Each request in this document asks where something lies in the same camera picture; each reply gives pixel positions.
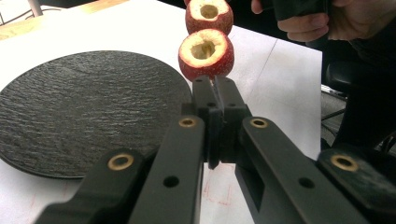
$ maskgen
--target hollowed apple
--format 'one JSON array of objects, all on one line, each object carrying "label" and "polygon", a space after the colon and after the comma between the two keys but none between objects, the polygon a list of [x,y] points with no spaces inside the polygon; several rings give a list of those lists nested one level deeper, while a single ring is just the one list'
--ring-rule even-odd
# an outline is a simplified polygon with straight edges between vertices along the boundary
[{"label": "hollowed apple", "polygon": [[191,0],[186,8],[189,34],[218,29],[228,35],[233,28],[233,10],[225,0]]},{"label": "hollowed apple", "polygon": [[178,50],[178,64],[186,79],[226,77],[233,69],[233,44],[226,34],[204,29],[187,36]]}]

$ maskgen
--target textured plate surface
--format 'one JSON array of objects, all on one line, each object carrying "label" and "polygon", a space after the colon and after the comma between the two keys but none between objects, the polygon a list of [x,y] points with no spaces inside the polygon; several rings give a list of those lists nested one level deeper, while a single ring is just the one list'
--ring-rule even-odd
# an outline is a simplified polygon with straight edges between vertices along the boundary
[{"label": "textured plate surface", "polygon": [[91,51],[40,64],[0,92],[0,156],[34,175],[83,177],[108,150],[155,152],[191,101],[171,66],[126,51]]}]

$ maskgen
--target screw hole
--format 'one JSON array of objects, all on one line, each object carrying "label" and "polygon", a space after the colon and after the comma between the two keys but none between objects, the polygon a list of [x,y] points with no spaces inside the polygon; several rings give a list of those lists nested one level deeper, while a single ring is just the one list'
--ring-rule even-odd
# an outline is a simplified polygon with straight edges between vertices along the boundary
[{"label": "screw hole", "polygon": [[357,171],[359,165],[350,157],[344,155],[333,155],[331,157],[332,164],[342,170],[354,172]]},{"label": "screw hole", "polygon": [[112,157],[108,161],[107,167],[113,171],[120,171],[130,167],[132,163],[134,163],[133,156],[126,153],[121,153],[119,155]]},{"label": "screw hole", "polygon": [[174,175],[170,175],[165,178],[163,181],[163,185],[166,186],[167,188],[174,188],[178,185],[178,178]]},{"label": "screw hole", "polygon": [[268,123],[263,119],[252,119],[250,124],[256,128],[266,128],[268,126]]},{"label": "screw hole", "polygon": [[302,178],[298,179],[298,182],[301,186],[303,186],[306,189],[312,189],[315,187],[314,182],[311,179],[306,178],[306,177],[302,177]]}]

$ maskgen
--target white table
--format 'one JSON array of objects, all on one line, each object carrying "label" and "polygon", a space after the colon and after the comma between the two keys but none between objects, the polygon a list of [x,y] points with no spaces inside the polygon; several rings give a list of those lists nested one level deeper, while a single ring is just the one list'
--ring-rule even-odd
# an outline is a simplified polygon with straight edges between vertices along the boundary
[{"label": "white table", "polygon": [[[177,71],[187,36],[184,10],[155,0],[131,0],[77,20],[0,41],[0,90],[49,60],[89,50],[127,50]],[[229,75],[254,116],[274,121],[307,156],[320,145],[321,52],[234,27],[235,65]],[[205,169],[201,223],[253,223],[232,164]],[[52,202],[70,199],[79,181],[37,177],[0,161],[0,223],[32,223]]]}]

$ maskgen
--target red apple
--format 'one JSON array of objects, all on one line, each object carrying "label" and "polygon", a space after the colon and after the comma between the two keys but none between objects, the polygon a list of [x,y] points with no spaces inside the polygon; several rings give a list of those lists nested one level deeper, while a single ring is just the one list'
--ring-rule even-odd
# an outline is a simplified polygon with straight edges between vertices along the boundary
[{"label": "red apple", "polygon": [[178,65],[189,81],[199,76],[226,77],[233,69],[233,44],[226,34],[204,29],[187,36],[178,50]]},{"label": "red apple", "polygon": [[218,29],[228,35],[233,28],[233,10],[225,0],[191,0],[186,8],[189,35],[204,29]]}]

